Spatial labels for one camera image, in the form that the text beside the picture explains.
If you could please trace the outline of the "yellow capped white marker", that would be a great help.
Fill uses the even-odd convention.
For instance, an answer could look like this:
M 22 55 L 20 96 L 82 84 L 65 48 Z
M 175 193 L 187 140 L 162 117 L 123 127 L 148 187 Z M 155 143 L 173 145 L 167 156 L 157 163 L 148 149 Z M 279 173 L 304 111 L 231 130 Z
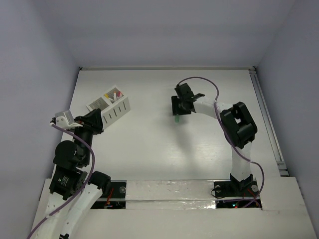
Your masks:
M 112 99 L 112 98 L 110 98 L 109 96 L 108 96 L 108 94 L 104 94 L 104 97 L 106 97 L 110 102 L 114 102 L 114 100 Z

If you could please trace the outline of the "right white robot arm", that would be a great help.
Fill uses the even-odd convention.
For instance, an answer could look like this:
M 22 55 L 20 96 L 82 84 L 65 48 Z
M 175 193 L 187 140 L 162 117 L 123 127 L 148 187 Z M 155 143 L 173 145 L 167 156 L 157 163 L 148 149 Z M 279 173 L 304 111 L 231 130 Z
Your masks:
M 197 113 L 218 120 L 232 150 L 229 189 L 234 195 L 243 194 L 253 180 L 251 147 L 258 131 L 248 108 L 243 102 L 226 104 L 201 93 L 195 95 L 187 83 L 177 85 L 175 91 L 171 98 L 174 116 Z

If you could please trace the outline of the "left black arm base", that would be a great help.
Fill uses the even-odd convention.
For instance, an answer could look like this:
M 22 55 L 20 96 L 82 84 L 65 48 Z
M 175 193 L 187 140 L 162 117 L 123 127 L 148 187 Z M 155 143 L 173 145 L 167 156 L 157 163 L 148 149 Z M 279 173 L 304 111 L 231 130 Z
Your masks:
M 111 181 L 111 188 L 107 194 L 103 194 L 91 207 L 91 209 L 116 210 L 126 208 L 126 181 Z

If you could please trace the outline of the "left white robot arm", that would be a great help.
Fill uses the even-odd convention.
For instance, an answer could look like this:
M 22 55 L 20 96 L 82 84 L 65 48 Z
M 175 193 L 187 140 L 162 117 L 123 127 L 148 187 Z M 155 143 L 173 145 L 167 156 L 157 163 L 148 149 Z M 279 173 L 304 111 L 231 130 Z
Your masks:
M 55 149 L 45 214 L 28 238 L 73 239 L 93 204 L 111 189 L 110 176 L 94 169 L 93 136 L 104 131 L 101 110 L 75 118 L 70 111 L 59 112 L 50 126 L 72 139 L 60 142 Z

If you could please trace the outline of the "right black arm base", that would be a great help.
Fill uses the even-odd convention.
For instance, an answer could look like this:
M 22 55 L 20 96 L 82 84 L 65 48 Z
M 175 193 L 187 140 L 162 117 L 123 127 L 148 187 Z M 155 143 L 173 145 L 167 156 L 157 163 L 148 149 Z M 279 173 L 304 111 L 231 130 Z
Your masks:
M 217 209 L 262 208 L 259 188 L 253 175 L 238 181 L 232 175 L 228 181 L 215 181 L 211 196 Z

